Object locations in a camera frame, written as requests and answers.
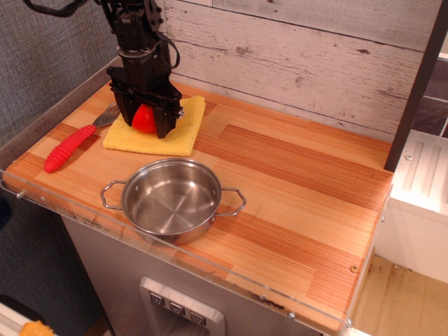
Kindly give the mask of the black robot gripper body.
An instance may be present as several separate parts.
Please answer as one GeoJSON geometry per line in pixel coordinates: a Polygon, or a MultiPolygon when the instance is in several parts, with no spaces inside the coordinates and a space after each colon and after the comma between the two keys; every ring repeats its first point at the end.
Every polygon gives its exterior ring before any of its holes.
{"type": "Polygon", "coordinates": [[[153,52],[120,52],[122,66],[110,66],[106,70],[111,77],[111,85],[140,88],[142,104],[154,107],[180,104],[181,93],[169,81],[174,65],[167,48],[158,48],[153,52]]]}

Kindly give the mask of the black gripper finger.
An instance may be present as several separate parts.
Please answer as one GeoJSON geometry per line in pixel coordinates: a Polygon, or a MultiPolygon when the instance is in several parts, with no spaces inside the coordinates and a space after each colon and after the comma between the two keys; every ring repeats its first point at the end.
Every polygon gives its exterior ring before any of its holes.
{"type": "Polygon", "coordinates": [[[178,103],[156,106],[153,108],[156,134],[164,139],[176,127],[181,106],[178,103]]]}
{"type": "Polygon", "coordinates": [[[115,101],[120,109],[121,115],[127,125],[131,126],[137,109],[142,105],[139,98],[142,91],[137,87],[120,87],[119,85],[111,85],[114,93],[115,101]]]}

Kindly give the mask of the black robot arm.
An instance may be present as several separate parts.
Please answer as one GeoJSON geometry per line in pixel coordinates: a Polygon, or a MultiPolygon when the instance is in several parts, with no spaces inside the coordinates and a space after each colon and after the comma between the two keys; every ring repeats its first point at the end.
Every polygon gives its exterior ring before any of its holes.
{"type": "Polygon", "coordinates": [[[157,137],[165,138],[181,117],[182,94],[169,76],[180,62],[173,63],[170,48],[174,43],[160,31],[164,23],[162,8],[154,1],[101,1],[112,33],[118,40],[117,52],[122,67],[106,70],[124,121],[131,125],[137,109],[153,108],[157,137]]]}

